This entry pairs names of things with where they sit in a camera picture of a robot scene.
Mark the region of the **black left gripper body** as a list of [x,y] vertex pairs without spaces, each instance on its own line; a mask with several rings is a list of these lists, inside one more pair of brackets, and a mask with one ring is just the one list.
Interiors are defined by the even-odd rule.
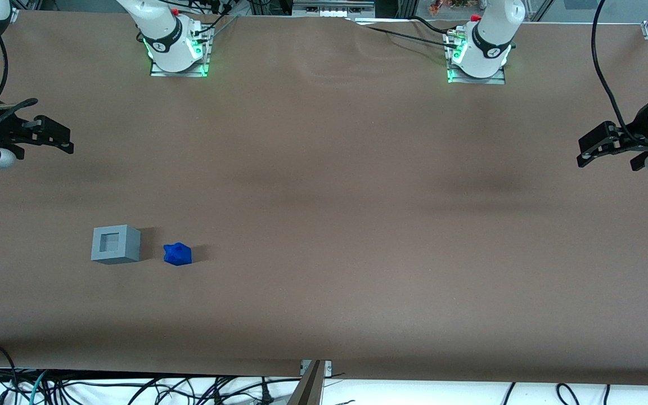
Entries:
[[648,151],[648,106],[641,108],[633,121],[625,124],[619,111],[620,130],[619,152]]

